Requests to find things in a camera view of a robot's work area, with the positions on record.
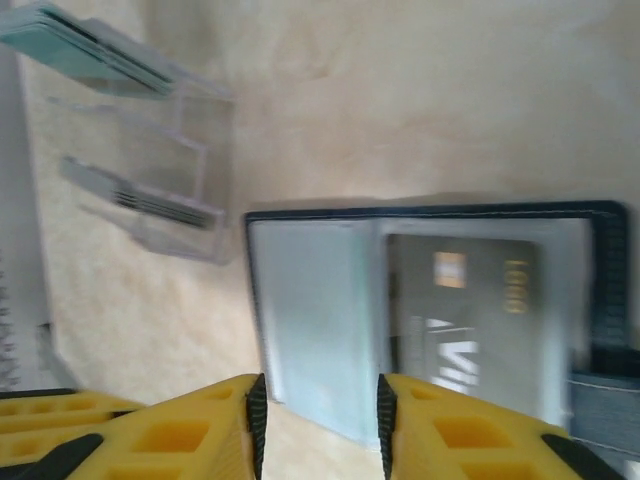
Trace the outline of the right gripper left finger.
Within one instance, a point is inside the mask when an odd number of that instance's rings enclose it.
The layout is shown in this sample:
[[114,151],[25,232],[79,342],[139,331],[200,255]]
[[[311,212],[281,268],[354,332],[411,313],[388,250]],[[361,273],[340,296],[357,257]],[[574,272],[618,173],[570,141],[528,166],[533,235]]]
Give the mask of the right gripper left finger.
[[259,479],[265,377],[244,374],[92,425],[2,426],[4,479]]

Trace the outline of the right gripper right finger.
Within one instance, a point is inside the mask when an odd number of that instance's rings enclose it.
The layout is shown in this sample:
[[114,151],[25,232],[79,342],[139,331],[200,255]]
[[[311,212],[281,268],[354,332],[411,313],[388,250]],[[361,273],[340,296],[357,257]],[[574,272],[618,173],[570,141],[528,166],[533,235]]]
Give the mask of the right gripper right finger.
[[618,479],[562,428],[401,374],[382,374],[377,423],[387,479]]

